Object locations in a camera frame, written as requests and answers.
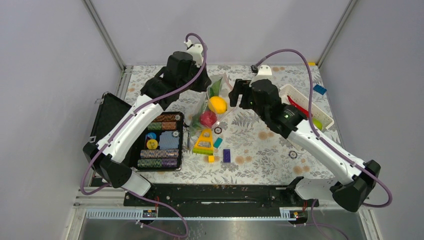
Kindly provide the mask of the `red apple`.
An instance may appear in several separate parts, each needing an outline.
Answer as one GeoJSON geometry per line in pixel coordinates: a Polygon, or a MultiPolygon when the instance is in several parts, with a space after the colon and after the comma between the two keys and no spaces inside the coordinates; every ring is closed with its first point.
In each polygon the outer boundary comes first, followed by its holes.
{"type": "Polygon", "coordinates": [[[217,122],[217,115],[213,111],[206,110],[200,115],[199,122],[206,128],[212,128],[213,125],[217,122]]]}

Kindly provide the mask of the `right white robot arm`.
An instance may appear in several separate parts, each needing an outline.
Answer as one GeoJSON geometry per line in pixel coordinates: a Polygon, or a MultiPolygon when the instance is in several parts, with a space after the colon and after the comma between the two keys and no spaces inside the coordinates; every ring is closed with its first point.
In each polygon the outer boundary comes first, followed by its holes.
{"type": "Polygon", "coordinates": [[[365,162],[335,144],[303,112],[283,103],[278,88],[268,79],[237,79],[228,97],[230,106],[253,110],[272,132],[299,145],[333,174],[328,179],[296,177],[286,193],[291,205],[318,199],[333,201],[349,212],[364,205],[381,170],[376,161],[365,162]]]}

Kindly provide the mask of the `long green cucumber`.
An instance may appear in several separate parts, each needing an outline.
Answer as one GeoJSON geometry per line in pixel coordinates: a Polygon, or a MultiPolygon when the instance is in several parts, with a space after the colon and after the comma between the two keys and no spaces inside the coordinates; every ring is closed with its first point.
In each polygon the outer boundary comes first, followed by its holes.
{"type": "Polygon", "coordinates": [[[206,88],[206,92],[204,92],[200,96],[198,105],[197,105],[195,112],[192,116],[192,120],[191,120],[191,124],[190,124],[190,127],[192,128],[192,130],[200,131],[204,128],[207,128],[207,127],[201,125],[200,115],[205,111],[210,111],[209,108],[208,108],[208,102],[209,102],[209,99],[211,97],[214,97],[214,96],[219,97],[220,96],[223,78],[224,78],[224,76],[222,74],[221,75],[213,75],[211,77],[211,85],[209,85],[206,88]]]}

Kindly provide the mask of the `clear pink-dotted zip bag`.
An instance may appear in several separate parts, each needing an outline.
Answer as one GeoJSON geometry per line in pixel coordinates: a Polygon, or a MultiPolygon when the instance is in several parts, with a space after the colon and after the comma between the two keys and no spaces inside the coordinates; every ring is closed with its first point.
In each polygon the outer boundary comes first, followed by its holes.
{"type": "Polygon", "coordinates": [[[204,129],[223,129],[224,121],[235,108],[230,106],[229,93],[233,90],[227,74],[221,73],[210,77],[211,85],[202,93],[194,111],[189,130],[200,132],[204,129]]]}

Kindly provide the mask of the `yellow lemon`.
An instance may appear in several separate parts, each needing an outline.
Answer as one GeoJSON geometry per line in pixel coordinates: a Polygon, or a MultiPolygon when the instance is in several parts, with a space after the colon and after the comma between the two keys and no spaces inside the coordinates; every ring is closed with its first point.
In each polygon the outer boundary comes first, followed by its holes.
{"type": "Polygon", "coordinates": [[[221,115],[227,112],[228,104],[222,97],[213,96],[208,100],[208,108],[210,111],[221,115]]]}

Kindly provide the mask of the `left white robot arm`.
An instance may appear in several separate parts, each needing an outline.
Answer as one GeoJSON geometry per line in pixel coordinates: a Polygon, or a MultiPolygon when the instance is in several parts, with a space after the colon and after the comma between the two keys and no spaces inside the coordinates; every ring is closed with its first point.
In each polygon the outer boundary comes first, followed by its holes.
{"type": "Polygon", "coordinates": [[[211,81],[206,70],[207,50],[176,51],[166,66],[149,79],[121,120],[96,143],[88,142],[84,154],[88,168],[106,180],[106,185],[124,189],[144,206],[152,204],[151,183],[123,163],[128,151],[147,126],[187,90],[204,92],[211,81]]]}

